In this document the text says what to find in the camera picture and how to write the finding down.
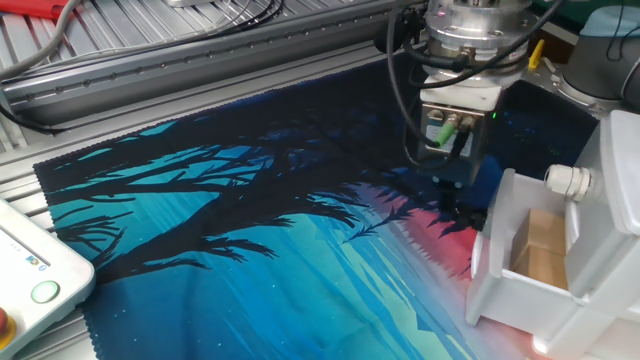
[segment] connector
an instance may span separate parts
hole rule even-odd
[[[459,125],[460,116],[458,116],[457,114],[449,114],[447,116],[447,120],[445,121],[444,125],[442,125],[438,136],[436,136],[434,140],[436,143],[438,143],[438,145],[440,145],[439,147],[442,147],[442,145],[446,144],[447,141],[449,141],[451,136],[453,136],[453,133],[458,129]]]
[[[471,131],[476,126],[476,118],[473,116],[465,116],[462,118],[462,122],[460,123],[460,128],[469,128]]]

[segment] blue fabric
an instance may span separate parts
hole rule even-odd
[[[542,177],[576,160],[595,120],[519,100],[532,91],[513,90],[462,203],[486,208],[507,167]],[[416,248],[434,224],[435,241],[470,230],[435,213],[403,130],[376,63],[37,165],[58,236],[97,268],[84,312],[98,357],[516,359],[442,287],[468,277],[468,254],[452,273]]]

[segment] robotic arm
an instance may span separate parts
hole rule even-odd
[[[526,10],[530,0],[432,0],[391,12],[385,46],[377,45],[387,53],[394,95],[416,140],[405,143],[407,157],[441,188],[441,211],[456,215],[455,193],[475,180],[499,99],[526,69],[529,39],[563,3],[556,0],[537,21]],[[423,30],[429,39],[418,50],[411,42]],[[429,74],[414,84],[421,88],[418,121],[397,86],[392,53],[400,46]]]

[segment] black cable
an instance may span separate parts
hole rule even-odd
[[[618,62],[622,60],[622,42],[620,42],[620,56],[618,56],[617,59],[612,59],[611,55],[609,55],[609,52],[611,51],[611,48],[613,47],[613,43],[616,41],[616,38],[618,37],[618,31],[620,31],[620,25],[622,25],[623,15],[624,15],[624,0],[620,0],[620,16],[618,17],[618,26],[616,26],[616,32],[613,33],[613,37],[611,38],[611,41],[609,41],[609,46],[607,47],[607,60],[609,61]]]
[[[492,66],[496,65],[497,63],[502,61],[504,58],[509,56],[509,54],[511,54],[512,52],[514,52],[515,50],[520,48],[522,45],[524,45],[524,43],[526,43],[529,40],[529,38],[531,38],[531,36],[536,31],[540,30],[542,28],[542,26],[544,26],[544,24],[547,21],[549,21],[549,18],[558,10],[558,8],[562,4],[564,4],[564,2],[565,2],[565,0],[556,0],[556,2],[547,10],[547,12],[545,12],[545,14],[542,15],[542,17],[540,17],[540,19],[538,20],[536,25],[531,29],[531,31],[528,34],[523,35],[522,37],[520,37],[520,39],[518,39],[516,42],[514,42],[509,47],[507,47],[505,50],[503,50],[500,54],[494,56],[491,60],[487,61],[484,65],[476,68],[475,70],[463,73],[462,75],[459,75],[459,76],[457,76],[457,77],[455,77],[453,79],[422,85],[421,88],[422,89],[436,89],[436,88],[455,85],[455,84],[458,84],[458,83],[460,83],[460,82],[462,82],[464,80],[467,80],[467,79],[471,78],[472,76],[475,76],[475,75],[481,73],[482,71],[484,71],[486,69],[489,69]],[[387,39],[386,39],[387,40],[387,44],[386,44],[387,45],[386,46],[386,50],[387,50],[387,67],[388,67],[388,70],[389,70],[389,79],[391,81],[391,88],[393,90],[393,95],[396,98],[396,102],[398,104],[398,107],[400,108],[400,113],[402,114],[402,117],[403,117],[405,123],[411,129],[411,131],[414,133],[414,135],[423,144],[426,144],[427,146],[430,146],[430,147],[439,148],[440,144],[438,144],[437,142],[429,139],[425,134],[422,133],[422,131],[420,131],[420,129],[413,122],[413,120],[411,119],[411,116],[409,115],[409,112],[407,111],[407,108],[404,105],[404,101],[402,100],[402,94],[400,93],[400,88],[398,87],[398,79],[397,79],[396,74],[395,74],[395,67],[394,67],[394,64],[393,64],[393,53],[392,52],[393,52],[393,39],[394,39],[396,18],[398,17],[398,14],[399,14],[400,10],[401,9],[400,9],[400,6],[399,6],[399,1],[395,1],[393,3],[393,8],[391,10],[391,14],[389,15],[389,24],[387,26]]]
[[[393,39],[394,39],[394,31],[396,27],[396,19],[398,17],[400,8],[398,7],[398,1],[394,2],[393,9],[391,10],[391,15],[389,16],[389,25],[387,26],[387,68],[389,70],[389,80],[391,80],[391,89],[393,90],[393,95],[396,98],[396,102],[398,103],[398,107],[400,107],[400,112],[402,113],[402,118],[407,123],[407,126],[411,129],[414,135],[422,142],[431,147],[439,148],[440,144],[426,137],[422,131],[416,126],[416,124],[411,120],[411,116],[409,115],[407,108],[404,106],[404,100],[402,100],[402,94],[400,93],[400,88],[398,87],[398,79],[396,78],[396,71],[393,65]]]
[[[269,4],[264,8],[264,10],[262,10],[260,13],[256,14],[255,16],[252,16],[250,19],[243,21],[240,24],[237,24],[236,26],[230,28],[229,30],[222,31],[219,34],[215,34],[211,37],[206,37],[206,38],[229,36],[231,34],[247,31],[256,26],[263,25],[264,23],[272,20],[275,16],[277,16],[277,14],[282,12],[284,8],[284,0],[280,0],[280,4],[278,5],[278,8],[275,11],[269,13],[270,10],[272,10],[274,5],[276,4],[276,1],[277,0],[270,0]],[[179,45],[179,44],[175,44],[175,43],[167,44],[167,46],[174,46],[174,45]],[[16,125],[22,126],[26,129],[33,130],[35,132],[38,132],[44,135],[57,135],[71,129],[71,128],[53,129],[50,127],[46,127],[37,122],[21,119],[19,117],[14,116],[9,110],[5,109],[4,106],[2,106],[1,104],[0,104],[0,114],[2,114],[5,118],[7,118],[7,120],[11,121]]]
[[[460,154],[462,153],[464,146],[467,144],[467,140],[469,139],[470,135],[471,135],[470,127],[468,126],[461,127],[460,131],[458,131],[458,134],[453,140],[453,147],[451,148],[451,151],[449,152],[447,157],[444,159],[444,161],[437,165],[427,166],[424,164],[426,162],[433,161],[436,158],[440,158],[438,154],[432,154],[418,161],[414,159],[413,156],[411,156],[411,154],[409,153],[409,149],[407,149],[406,145],[404,146],[404,153],[407,156],[407,160],[409,160],[411,165],[419,169],[429,170],[429,171],[442,170],[447,166],[451,165],[458,158],[460,158]]]
[[[553,5],[551,5],[549,10],[547,10],[547,12],[545,12],[544,15],[542,15],[540,17],[540,19],[538,19],[538,22],[533,26],[533,28],[531,29],[531,31],[529,31],[528,34],[525,34],[525,35],[521,36],[513,44],[509,45],[506,49],[504,49],[502,52],[500,52],[499,54],[497,54],[496,56],[491,58],[491,60],[487,61],[483,65],[475,68],[474,70],[462,73],[462,75],[456,76],[453,79],[443,80],[443,81],[439,81],[439,82],[435,82],[435,83],[423,84],[422,88],[423,89],[437,89],[437,88],[441,88],[441,87],[447,87],[447,86],[455,85],[455,84],[461,83],[461,82],[463,82],[463,81],[465,81],[465,80],[467,80],[467,79],[469,79],[469,78],[471,78],[473,76],[476,76],[476,75],[480,74],[481,72],[483,72],[485,70],[493,68],[500,61],[504,60],[507,56],[509,56],[512,52],[516,51],[522,45],[524,45],[527,41],[529,41],[529,39],[531,38],[531,36],[533,36],[534,33],[536,33],[538,30],[542,29],[544,24],[546,24],[547,21],[549,21],[549,18],[551,18],[551,16],[553,16],[553,14],[555,14],[555,12],[558,10],[558,8],[560,6],[562,6],[565,1],[566,0],[556,0],[556,2],[553,3]]]
[[[433,56],[423,54],[411,45],[412,34],[407,34],[402,42],[404,52],[409,54],[415,61],[439,69],[448,69],[453,72],[461,72],[469,65],[469,55],[460,54],[455,58],[447,58],[442,56]]]
[[[624,49],[624,42],[627,41],[627,39],[629,38],[629,36],[631,36],[631,34],[633,34],[634,32],[640,30],[640,26],[631,29],[631,31],[629,31],[628,33],[626,33],[623,37],[622,40],[620,40],[620,46],[618,47],[618,58],[617,59],[609,59],[609,50],[607,50],[607,59],[609,61],[613,61],[613,62],[618,62],[620,60],[622,60],[622,58],[624,57],[624,55],[622,54],[622,50]]]
[[[38,132],[44,135],[56,135],[67,130],[67,129],[46,128],[40,124],[33,124],[28,120],[22,120],[20,118],[15,117],[11,112],[9,112],[9,110],[5,109],[4,106],[2,105],[0,105],[0,114],[2,114],[5,118],[7,118],[7,120],[11,121],[16,125],[22,126],[26,129],[33,130],[35,132]]]

